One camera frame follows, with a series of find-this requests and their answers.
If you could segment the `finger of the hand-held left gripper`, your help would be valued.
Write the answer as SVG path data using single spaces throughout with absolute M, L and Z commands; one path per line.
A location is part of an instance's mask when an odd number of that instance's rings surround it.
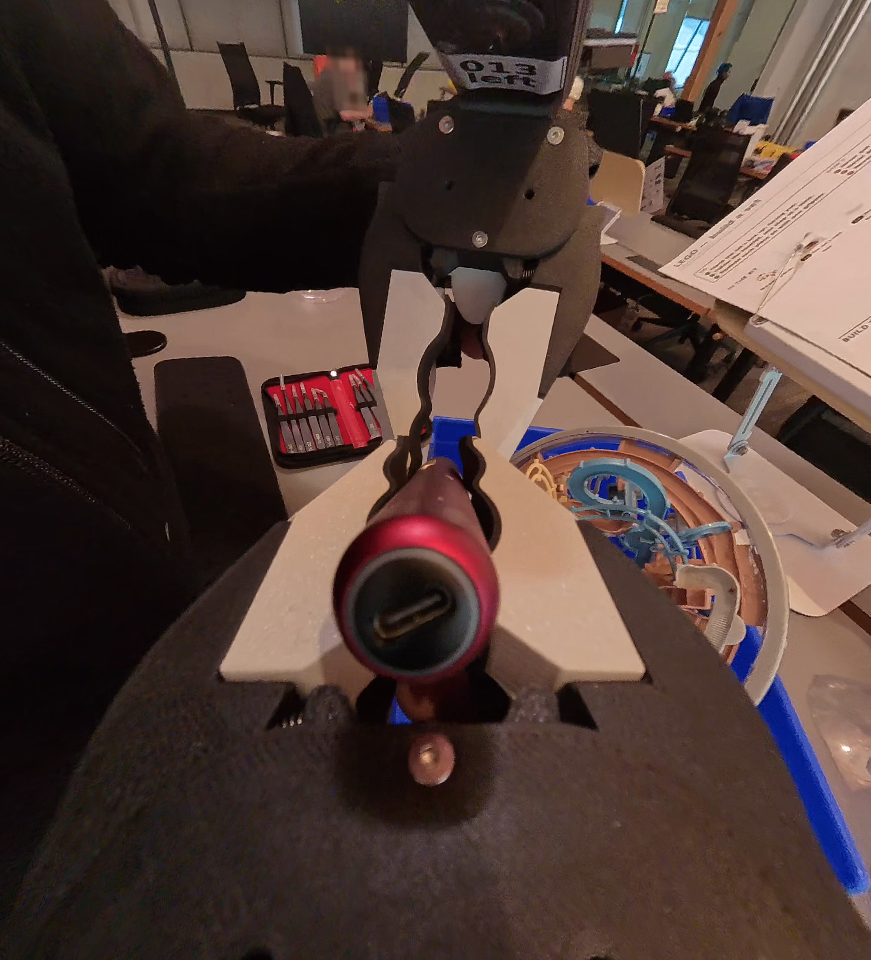
M 542 400 L 540 384 L 559 302 L 554 291 L 524 289 L 497 305 L 484 327 L 489 383 L 477 408 L 484 447 L 510 459 Z
M 396 443 L 383 469 L 392 482 L 409 481 L 422 466 L 438 360 L 454 319 L 452 300 L 424 273 L 391 273 L 375 371 Z

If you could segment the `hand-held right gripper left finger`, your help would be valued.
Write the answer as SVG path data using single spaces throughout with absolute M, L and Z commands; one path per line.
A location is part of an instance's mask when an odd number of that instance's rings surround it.
M 372 671 L 336 623 L 333 583 L 346 549 L 389 488 L 392 439 L 309 502 L 286 529 L 219 670 L 227 682 L 289 682 L 302 695 L 335 686 L 359 695 Z

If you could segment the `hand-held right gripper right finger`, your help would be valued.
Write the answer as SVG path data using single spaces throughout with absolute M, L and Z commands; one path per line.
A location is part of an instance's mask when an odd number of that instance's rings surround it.
M 573 514 L 480 438 L 459 449 L 498 533 L 500 606 L 486 673 L 508 695 L 641 681 L 643 659 Z

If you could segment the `red electric screwdriver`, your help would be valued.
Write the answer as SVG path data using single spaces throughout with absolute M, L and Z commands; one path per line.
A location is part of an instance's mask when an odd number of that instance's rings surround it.
M 463 475 L 426 462 L 376 511 L 334 574 L 346 647 L 415 722 L 473 722 L 487 712 L 472 668 L 487 653 L 500 585 Z

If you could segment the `clear ball maze puzzle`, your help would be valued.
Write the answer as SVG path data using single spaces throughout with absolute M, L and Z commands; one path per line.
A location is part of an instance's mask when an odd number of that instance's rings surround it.
M 787 646 L 789 586 L 769 524 L 727 472 L 634 427 L 552 432 L 511 462 L 632 561 L 762 705 Z

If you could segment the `blue plastic bin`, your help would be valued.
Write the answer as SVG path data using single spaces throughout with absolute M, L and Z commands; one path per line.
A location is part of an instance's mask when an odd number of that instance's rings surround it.
M 459 444 L 462 438 L 474 434 L 474 421 L 437 415 L 432 424 L 429 459 L 447 457 L 457 467 L 461 467 Z M 564 435 L 564 440 L 558 442 L 557 447 L 571 447 L 572 444 L 568 441 L 569 432 L 529 426 L 516 446 L 516 451 L 525 450 L 532 443 L 543 441 L 552 435 Z M 756 627 L 746 627 L 744 640 L 730 666 L 740 682 L 747 678 L 761 645 L 761 631 Z M 869 892 L 870 874 L 780 677 L 776 676 L 774 679 L 758 705 L 758 711 L 776 742 L 813 832 L 838 881 L 850 896 Z

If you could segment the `person's left forearm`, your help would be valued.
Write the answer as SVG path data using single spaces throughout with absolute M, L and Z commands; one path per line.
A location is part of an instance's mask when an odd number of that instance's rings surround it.
M 186 110 L 96 124 L 66 159 L 104 267 L 252 292 L 356 287 L 402 138 L 271 136 Z

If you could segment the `black square pad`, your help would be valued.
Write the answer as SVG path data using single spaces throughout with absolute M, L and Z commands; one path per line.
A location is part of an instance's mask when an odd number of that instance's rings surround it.
M 604 368 L 620 361 L 607 347 L 586 333 L 582 334 L 562 366 L 560 378 L 575 378 L 587 371 Z

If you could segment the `black wrist rest pad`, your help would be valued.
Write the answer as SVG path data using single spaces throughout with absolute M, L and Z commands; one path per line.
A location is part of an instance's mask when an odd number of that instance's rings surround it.
M 249 379 L 231 356 L 165 359 L 153 369 L 156 424 L 204 583 L 288 512 Z

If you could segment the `black office chair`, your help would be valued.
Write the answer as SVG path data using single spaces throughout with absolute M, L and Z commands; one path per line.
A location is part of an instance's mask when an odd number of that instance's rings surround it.
M 273 80 L 270 86 L 270 102 L 264 103 L 259 80 L 252 67 L 250 55 L 244 43 L 216 43 L 233 96 L 233 107 L 237 118 L 274 130 L 284 119 L 285 109 L 274 103 L 274 87 L 280 86 L 280 80 Z
M 727 213 L 752 137 L 731 128 L 705 126 L 693 138 L 692 155 L 666 209 L 669 218 L 715 225 Z
M 315 106 L 313 93 L 301 69 L 283 63 L 284 132 L 288 138 L 323 138 L 325 130 Z

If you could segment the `white document stand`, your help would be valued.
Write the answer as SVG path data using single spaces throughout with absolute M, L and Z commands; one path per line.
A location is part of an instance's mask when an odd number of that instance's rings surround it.
M 699 431 L 681 442 L 722 470 L 772 534 L 789 583 L 789 606 L 819 618 L 871 586 L 871 516 L 850 522 L 754 451 L 755 426 L 781 378 L 768 366 L 735 432 Z

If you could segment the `clear plastic dome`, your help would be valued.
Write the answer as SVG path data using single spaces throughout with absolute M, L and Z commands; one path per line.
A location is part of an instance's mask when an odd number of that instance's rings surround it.
M 807 704 L 847 785 L 871 789 L 871 685 L 818 675 L 809 685 Z

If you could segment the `instruction sheet board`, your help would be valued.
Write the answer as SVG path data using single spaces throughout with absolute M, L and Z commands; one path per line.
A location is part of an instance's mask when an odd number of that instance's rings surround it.
M 871 97 L 660 273 L 871 435 Z

